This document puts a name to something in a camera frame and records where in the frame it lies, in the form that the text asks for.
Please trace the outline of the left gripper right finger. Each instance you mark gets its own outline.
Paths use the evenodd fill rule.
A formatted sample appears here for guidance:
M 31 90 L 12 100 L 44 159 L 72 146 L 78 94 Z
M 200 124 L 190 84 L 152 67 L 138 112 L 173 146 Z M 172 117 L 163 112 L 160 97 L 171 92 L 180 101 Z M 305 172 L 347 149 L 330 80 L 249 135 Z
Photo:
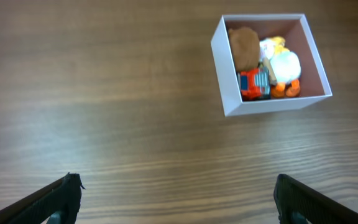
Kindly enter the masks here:
M 286 174 L 273 191 L 280 224 L 358 224 L 358 213 Z

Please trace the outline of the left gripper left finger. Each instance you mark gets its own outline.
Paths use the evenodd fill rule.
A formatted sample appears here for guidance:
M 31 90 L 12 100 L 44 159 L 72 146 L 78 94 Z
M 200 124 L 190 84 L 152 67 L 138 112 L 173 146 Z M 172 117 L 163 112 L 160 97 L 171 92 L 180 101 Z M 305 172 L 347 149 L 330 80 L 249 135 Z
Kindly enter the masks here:
M 0 224 L 74 224 L 80 210 L 83 189 L 80 175 L 67 173 L 0 210 Z

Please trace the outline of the brown plush bear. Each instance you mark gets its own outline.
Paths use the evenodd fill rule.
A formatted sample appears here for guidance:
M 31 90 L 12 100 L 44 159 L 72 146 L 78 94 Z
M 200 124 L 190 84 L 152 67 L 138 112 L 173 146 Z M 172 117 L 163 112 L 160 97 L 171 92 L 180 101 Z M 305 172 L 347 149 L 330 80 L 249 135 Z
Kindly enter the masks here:
M 259 37 L 249 27 L 228 30 L 232 58 L 237 72 L 248 71 L 259 64 Z

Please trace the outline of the pink white cardboard box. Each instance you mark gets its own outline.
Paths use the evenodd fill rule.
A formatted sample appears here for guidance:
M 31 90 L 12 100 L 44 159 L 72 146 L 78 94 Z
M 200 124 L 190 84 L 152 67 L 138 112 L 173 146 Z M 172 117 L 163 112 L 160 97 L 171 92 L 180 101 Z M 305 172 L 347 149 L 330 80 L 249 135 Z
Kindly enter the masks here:
M 296 98 L 243 101 L 227 31 L 250 27 L 261 39 L 282 36 L 300 59 L 300 95 Z M 211 48 L 225 116 L 298 110 L 333 95 L 304 14 L 226 14 L 218 23 Z

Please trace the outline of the white wooden rattle drum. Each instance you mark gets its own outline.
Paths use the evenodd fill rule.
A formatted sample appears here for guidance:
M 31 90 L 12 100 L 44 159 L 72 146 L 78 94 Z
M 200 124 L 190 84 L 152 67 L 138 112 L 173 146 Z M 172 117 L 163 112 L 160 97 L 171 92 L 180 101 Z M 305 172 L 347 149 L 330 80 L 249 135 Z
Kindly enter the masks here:
M 259 42 L 260 53 L 259 62 L 268 69 L 269 81 L 271 85 L 277 84 L 277 78 L 271 65 L 271 59 L 275 55 L 275 42 L 272 39 L 264 39 Z

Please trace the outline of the red toy fire truck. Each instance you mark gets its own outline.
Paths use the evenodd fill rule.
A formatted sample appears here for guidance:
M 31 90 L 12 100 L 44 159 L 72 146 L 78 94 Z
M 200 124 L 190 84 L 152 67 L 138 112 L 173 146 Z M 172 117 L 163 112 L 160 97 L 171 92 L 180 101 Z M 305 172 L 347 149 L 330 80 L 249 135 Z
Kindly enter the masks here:
M 265 67 L 237 73 L 240 94 L 243 101 L 270 99 L 269 71 Z

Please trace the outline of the white yellow plush duck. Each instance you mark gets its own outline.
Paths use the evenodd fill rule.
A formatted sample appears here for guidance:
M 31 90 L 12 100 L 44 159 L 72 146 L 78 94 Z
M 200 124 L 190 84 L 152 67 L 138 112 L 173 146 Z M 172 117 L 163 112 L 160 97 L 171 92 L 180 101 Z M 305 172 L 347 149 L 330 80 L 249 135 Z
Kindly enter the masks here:
M 280 36 L 268 38 L 273 45 L 270 59 L 275 81 L 271 94 L 274 98 L 294 98 L 300 94 L 301 65 L 296 53 L 285 46 L 285 39 Z

